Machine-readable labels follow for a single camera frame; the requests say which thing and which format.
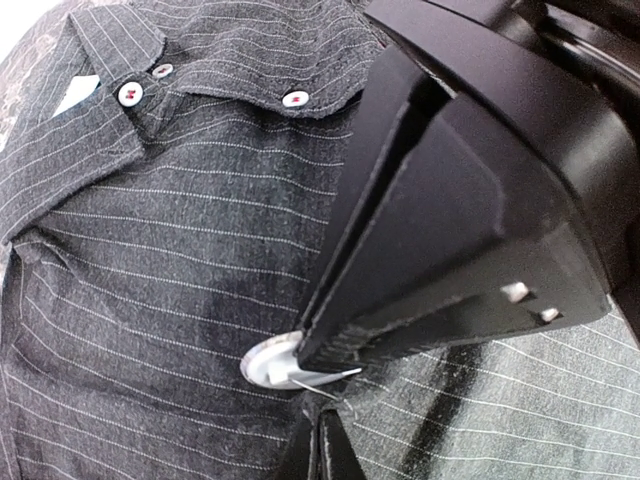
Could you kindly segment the black pinstriped shirt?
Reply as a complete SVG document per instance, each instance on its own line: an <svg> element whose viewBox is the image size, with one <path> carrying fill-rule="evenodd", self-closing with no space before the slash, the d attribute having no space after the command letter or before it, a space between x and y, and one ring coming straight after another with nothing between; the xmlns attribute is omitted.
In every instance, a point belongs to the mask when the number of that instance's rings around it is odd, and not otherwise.
<svg viewBox="0 0 640 480"><path fill-rule="evenodd" d="M335 410L366 479L635 479L619 316L268 391L385 36L362 1L67 10L1 154L1 475L273 479Z"/></svg>

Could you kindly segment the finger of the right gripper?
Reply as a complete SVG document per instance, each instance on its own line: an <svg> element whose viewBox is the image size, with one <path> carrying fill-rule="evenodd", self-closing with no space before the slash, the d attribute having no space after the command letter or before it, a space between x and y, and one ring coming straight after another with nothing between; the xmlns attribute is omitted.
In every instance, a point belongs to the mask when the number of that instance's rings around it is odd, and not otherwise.
<svg viewBox="0 0 640 480"><path fill-rule="evenodd" d="M346 372L597 320L598 268L573 199L535 152L388 49L361 98L296 359Z"/></svg>

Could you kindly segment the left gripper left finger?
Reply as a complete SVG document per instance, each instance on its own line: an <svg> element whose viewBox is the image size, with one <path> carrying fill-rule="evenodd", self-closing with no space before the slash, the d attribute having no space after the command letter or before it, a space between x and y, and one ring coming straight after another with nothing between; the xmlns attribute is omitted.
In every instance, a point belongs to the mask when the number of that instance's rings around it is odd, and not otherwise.
<svg viewBox="0 0 640 480"><path fill-rule="evenodd" d="M276 480L312 480L319 475L319 414L303 407L293 434L274 473Z"/></svg>

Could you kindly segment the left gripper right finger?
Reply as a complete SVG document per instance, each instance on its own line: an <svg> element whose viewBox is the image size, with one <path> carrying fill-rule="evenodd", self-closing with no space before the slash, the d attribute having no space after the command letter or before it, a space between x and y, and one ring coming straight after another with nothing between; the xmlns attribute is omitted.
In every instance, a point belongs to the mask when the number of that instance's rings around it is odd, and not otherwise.
<svg viewBox="0 0 640 480"><path fill-rule="evenodd" d="M318 435L319 479L366 480L339 414L335 410L327 410L321 414Z"/></svg>

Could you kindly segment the round brooch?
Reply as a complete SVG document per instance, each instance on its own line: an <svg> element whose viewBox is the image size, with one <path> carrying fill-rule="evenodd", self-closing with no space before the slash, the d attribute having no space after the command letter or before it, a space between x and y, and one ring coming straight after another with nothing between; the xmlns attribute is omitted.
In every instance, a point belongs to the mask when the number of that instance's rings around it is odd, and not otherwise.
<svg viewBox="0 0 640 480"><path fill-rule="evenodd" d="M362 372L362 368L337 373L303 370L295 356L302 339L302 331L293 331L253 346L240 362L242 376L254 386L284 391L312 389Z"/></svg>

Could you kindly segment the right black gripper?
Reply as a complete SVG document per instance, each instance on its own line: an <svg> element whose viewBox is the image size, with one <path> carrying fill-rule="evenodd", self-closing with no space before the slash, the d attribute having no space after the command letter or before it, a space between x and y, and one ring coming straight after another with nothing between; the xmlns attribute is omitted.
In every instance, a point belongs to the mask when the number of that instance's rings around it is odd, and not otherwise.
<svg viewBox="0 0 640 480"><path fill-rule="evenodd" d="M531 148L573 199L606 293L630 270L639 159L613 106L553 63L533 18L538 1L377 1L369 14L451 96L479 102Z"/></svg>

